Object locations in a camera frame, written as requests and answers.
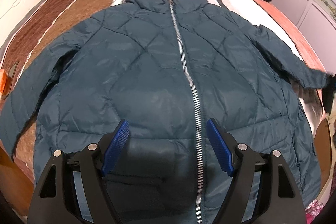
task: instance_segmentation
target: metal zipper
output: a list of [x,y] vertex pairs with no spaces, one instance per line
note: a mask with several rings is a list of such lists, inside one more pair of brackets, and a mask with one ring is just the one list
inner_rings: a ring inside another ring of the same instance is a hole
[[203,185],[204,185],[204,170],[203,170],[203,154],[202,154],[202,115],[201,115],[201,105],[200,99],[198,96],[198,92],[196,89],[196,85],[191,78],[187,62],[185,58],[185,52],[183,47],[183,42],[181,39],[181,34],[179,28],[177,26],[177,21],[175,18],[174,10],[173,10],[173,0],[169,0],[170,13],[173,20],[178,48],[180,51],[180,57],[182,62],[182,69],[185,77],[188,80],[194,101],[194,111],[195,111],[195,124],[196,124],[196,158],[197,158],[197,196],[196,196],[196,219],[197,224],[202,224],[202,214],[201,214],[201,200],[203,193]]

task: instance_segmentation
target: quilted jacket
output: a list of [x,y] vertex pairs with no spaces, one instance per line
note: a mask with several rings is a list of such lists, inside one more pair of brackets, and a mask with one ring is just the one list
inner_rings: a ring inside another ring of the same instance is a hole
[[[214,219],[231,182],[206,136],[205,122],[215,118],[255,151],[280,150],[308,205],[320,190],[320,167],[290,79],[306,89],[330,81],[271,30],[226,7],[126,0],[43,50],[6,100],[0,139],[11,152],[38,111],[38,180],[54,150],[79,151],[127,119],[129,140],[105,178],[121,219],[200,224]],[[89,218],[83,196],[80,204]]]

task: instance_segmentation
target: jacket sleeve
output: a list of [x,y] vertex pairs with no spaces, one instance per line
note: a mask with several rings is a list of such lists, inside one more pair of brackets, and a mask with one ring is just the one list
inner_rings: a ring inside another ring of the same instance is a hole
[[253,31],[249,28],[244,33],[272,67],[287,74],[304,89],[322,89],[323,107],[330,113],[336,90],[335,77],[307,67],[286,43],[265,26],[255,26]]
[[93,16],[49,44],[24,71],[7,97],[0,115],[0,139],[10,156],[20,133],[38,111],[48,90],[58,82],[76,52],[100,29],[102,16],[99,13]]

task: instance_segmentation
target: bed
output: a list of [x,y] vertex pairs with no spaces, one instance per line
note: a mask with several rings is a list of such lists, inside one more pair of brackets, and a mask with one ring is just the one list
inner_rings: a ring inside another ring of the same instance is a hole
[[[17,62],[11,90],[23,71],[39,53],[57,36],[93,13],[124,0],[0,0],[7,3],[0,7],[0,67],[9,71]],[[271,3],[263,0],[208,0],[219,5],[222,2],[254,25],[271,29],[303,60],[307,66],[325,71],[321,61],[299,32]],[[313,136],[325,118],[320,90],[304,90],[296,83],[293,89],[310,124]],[[14,162],[31,182],[34,182],[33,153],[35,142],[35,117],[32,117],[19,138],[13,155]]]

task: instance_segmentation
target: brown stripe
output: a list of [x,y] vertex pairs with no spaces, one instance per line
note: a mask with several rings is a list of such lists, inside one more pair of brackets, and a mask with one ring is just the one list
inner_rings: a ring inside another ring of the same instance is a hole
[[41,40],[27,62],[25,69],[31,64],[31,62],[40,54],[40,52],[52,42],[55,38],[61,35],[63,32],[71,29],[77,23],[90,17],[92,14],[105,9],[111,5],[113,0],[77,0],[69,9],[67,9],[56,20],[54,25],[47,31],[46,35]]
[[[60,15],[54,25],[47,31],[40,44],[34,48],[31,54],[31,58],[28,60],[26,67],[28,67],[29,64],[34,60],[34,58],[36,58],[36,56],[38,56],[39,53],[46,47],[46,45],[48,45],[56,37],[76,25],[78,22],[90,17],[95,12],[109,7],[112,1],[113,0],[76,0],[69,9],[67,9],[62,15]],[[19,167],[31,180],[34,179],[32,170],[36,129],[35,120],[36,118],[34,117],[29,121],[28,125],[24,129],[22,135],[17,142],[14,152],[14,156],[17,162],[22,161],[24,163],[27,163],[29,170],[27,170],[26,166],[23,165],[19,165]]]
[[8,47],[3,63],[3,68],[8,72],[11,66],[19,61],[14,79],[18,76],[29,52],[33,50],[42,34],[51,25],[54,18],[72,1],[48,0],[16,34]]

